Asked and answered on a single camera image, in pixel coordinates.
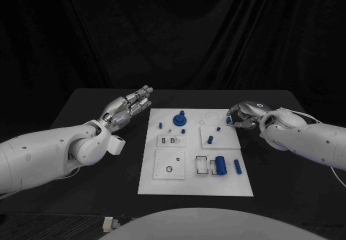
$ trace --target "robotic arm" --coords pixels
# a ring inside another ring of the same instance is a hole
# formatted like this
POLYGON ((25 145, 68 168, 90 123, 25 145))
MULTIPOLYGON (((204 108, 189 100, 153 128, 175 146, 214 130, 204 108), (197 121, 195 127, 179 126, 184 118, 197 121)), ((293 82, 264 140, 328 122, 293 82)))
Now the robotic arm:
POLYGON ((122 154, 126 141, 113 133, 150 105, 147 85, 106 107, 98 120, 34 132, 0 143, 0 194, 61 179, 74 169, 96 164, 110 152, 122 154))
POLYGON ((237 128, 253 129, 260 125, 260 136, 279 150, 290 150, 309 160, 346 170, 346 128, 323 124, 310 115, 286 108, 271 110, 256 101, 244 101, 228 111, 238 113, 243 122, 237 128), (308 124, 296 113, 313 118, 319 123, 308 124))

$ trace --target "black table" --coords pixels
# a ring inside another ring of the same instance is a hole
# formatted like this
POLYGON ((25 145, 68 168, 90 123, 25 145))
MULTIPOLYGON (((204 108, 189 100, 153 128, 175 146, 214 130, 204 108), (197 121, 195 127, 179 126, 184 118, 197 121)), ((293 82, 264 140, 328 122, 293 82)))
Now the black table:
MULTIPOLYGON (((98 119, 107 104, 132 89, 78 89, 54 128, 98 119)), ((305 111, 286 90, 156 90, 152 108, 228 109, 246 100, 305 111)), ((237 129, 254 197, 139 195, 150 110, 116 134, 126 139, 122 155, 106 154, 93 166, 62 180, 24 190, 0 202, 2 213, 83 214, 142 217, 178 208, 244 211, 287 223, 345 224, 346 189, 329 167, 289 151, 276 150, 260 130, 237 129)), ((346 173, 338 171, 346 179, 346 173)))

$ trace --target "black curtain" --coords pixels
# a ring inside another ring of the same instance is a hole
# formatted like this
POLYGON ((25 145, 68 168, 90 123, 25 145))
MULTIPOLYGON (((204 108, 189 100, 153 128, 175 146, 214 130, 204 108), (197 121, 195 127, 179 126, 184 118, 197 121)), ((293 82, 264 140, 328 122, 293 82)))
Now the black curtain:
POLYGON ((0 123, 15 135, 41 130, 77 88, 149 84, 289 90, 312 115, 344 126, 345 5, 336 0, 9 1, 0 8, 0 123))

